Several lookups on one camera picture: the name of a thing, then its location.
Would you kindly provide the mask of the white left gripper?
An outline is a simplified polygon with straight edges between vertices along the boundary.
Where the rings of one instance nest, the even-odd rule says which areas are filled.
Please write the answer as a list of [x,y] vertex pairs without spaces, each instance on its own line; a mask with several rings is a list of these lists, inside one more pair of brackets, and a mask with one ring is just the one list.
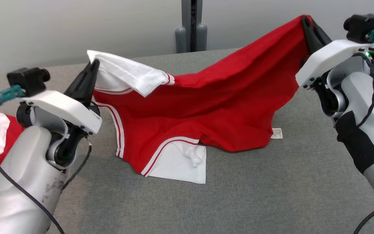
[[[31,97],[21,97],[20,100],[25,101],[28,105],[37,106],[71,124],[83,126],[83,130],[87,133],[97,134],[102,124],[102,118],[85,106],[89,106],[92,101],[99,65],[98,59],[89,62],[64,94],[45,90]],[[76,99],[83,99],[83,104]]]

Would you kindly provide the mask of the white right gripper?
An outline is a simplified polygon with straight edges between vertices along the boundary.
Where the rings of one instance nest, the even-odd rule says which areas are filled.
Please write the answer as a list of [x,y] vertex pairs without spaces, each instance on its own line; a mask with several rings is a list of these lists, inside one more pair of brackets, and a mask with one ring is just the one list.
[[309,16],[302,18],[302,27],[308,54],[311,55],[296,74],[296,82],[306,88],[311,78],[321,77],[330,69],[350,58],[359,49],[374,48],[374,43],[359,44],[350,40],[331,41],[324,30]]

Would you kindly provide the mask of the red shirt with white sleeves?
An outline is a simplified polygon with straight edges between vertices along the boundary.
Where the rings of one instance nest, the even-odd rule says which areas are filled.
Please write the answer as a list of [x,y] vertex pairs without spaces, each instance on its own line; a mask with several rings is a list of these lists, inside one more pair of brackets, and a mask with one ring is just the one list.
[[301,15],[197,73],[172,75],[88,50],[93,93],[116,128],[116,156],[148,177],[206,183],[206,146],[264,148],[275,112],[295,95],[307,54]]

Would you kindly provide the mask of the grey cylinder post foot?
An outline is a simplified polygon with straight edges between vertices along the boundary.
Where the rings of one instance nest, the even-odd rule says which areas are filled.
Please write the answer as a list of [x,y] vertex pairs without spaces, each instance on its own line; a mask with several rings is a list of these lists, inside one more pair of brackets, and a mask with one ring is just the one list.
[[207,26],[198,24],[196,26],[196,51],[206,51],[207,48]]
[[187,52],[187,31],[184,27],[175,30],[176,53]]

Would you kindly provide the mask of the grey metal wall rail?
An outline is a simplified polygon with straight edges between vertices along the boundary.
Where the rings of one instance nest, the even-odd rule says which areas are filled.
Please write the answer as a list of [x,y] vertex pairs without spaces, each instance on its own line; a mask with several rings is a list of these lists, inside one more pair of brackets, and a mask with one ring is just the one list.
[[181,27],[187,31],[187,52],[196,52],[196,26],[202,23],[203,0],[181,0]]

